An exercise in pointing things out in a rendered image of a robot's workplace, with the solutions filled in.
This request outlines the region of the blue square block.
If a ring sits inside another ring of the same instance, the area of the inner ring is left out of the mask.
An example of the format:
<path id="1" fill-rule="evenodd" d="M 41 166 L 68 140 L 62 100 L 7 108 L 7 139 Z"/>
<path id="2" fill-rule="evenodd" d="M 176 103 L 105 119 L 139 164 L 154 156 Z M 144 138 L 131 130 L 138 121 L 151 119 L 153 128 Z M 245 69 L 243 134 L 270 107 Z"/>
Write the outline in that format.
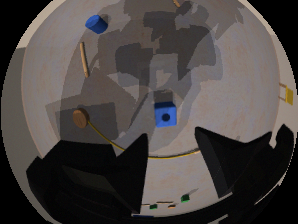
<path id="1" fill-rule="evenodd" d="M 173 101 L 153 103 L 153 107 L 157 128 L 174 127 L 174 125 L 177 125 L 177 107 Z"/>

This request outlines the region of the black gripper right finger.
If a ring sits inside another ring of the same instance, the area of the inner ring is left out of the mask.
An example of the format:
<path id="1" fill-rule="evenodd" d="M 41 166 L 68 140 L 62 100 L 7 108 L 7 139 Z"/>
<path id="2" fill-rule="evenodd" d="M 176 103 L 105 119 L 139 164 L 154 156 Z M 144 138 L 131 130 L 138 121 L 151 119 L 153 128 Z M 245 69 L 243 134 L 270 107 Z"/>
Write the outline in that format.
<path id="1" fill-rule="evenodd" d="M 206 167 L 212 175 L 213 184 L 216 186 L 218 198 L 231 193 L 231 188 L 249 167 L 259 149 L 270 143 L 273 132 L 263 133 L 258 139 L 249 143 L 239 143 L 230 137 L 210 132 L 206 128 L 196 127 L 194 139 L 197 140 L 198 149 L 204 156 Z"/>

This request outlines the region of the blue cylinder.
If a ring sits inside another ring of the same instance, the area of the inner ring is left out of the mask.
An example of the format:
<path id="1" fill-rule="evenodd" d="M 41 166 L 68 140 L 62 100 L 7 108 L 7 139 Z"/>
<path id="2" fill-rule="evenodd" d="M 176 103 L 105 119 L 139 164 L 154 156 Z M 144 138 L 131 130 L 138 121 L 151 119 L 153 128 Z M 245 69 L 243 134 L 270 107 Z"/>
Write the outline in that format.
<path id="1" fill-rule="evenodd" d="M 104 19 L 101 19 L 101 16 L 93 15 L 92 18 L 88 19 L 88 22 L 85 23 L 85 27 L 89 28 L 96 34 L 102 34 L 108 28 L 108 23 L 104 22 Z"/>

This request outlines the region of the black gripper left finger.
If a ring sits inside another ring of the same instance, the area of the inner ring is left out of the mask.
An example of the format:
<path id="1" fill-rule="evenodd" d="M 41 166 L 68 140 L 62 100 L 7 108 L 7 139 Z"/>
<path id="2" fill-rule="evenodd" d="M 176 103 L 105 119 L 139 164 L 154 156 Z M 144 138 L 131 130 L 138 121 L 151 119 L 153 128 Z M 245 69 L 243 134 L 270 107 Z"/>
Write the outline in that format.
<path id="1" fill-rule="evenodd" d="M 144 133 L 104 167 L 82 167 L 76 164 L 64 164 L 61 167 L 74 184 L 112 193 L 133 214 L 140 214 L 148 160 L 148 136 Z"/>

